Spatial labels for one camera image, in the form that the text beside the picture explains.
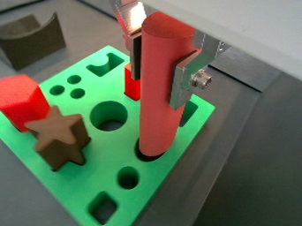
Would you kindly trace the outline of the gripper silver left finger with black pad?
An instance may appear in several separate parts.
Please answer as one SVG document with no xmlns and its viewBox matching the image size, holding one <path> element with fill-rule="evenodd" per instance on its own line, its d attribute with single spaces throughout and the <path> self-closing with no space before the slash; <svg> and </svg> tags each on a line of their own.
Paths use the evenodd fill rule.
<svg viewBox="0 0 302 226">
<path fill-rule="evenodd" d="M 119 26 L 126 39 L 126 49 L 130 52 L 131 78 L 141 79 L 142 56 L 142 24 L 146 19 L 146 9 L 138 0 L 111 0 Z"/>
</svg>

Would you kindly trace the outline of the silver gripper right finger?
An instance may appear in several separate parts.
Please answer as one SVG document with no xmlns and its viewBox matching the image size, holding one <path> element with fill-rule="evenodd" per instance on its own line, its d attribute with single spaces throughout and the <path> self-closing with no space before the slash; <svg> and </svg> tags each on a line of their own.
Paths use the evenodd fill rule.
<svg viewBox="0 0 302 226">
<path fill-rule="evenodd" d="M 206 69 L 219 55 L 229 49 L 229 45 L 195 30 L 193 45 L 197 48 L 177 64 L 170 93 L 170 106 L 179 109 L 190 100 L 195 87 L 205 90 L 209 88 L 213 77 Z"/>
</svg>

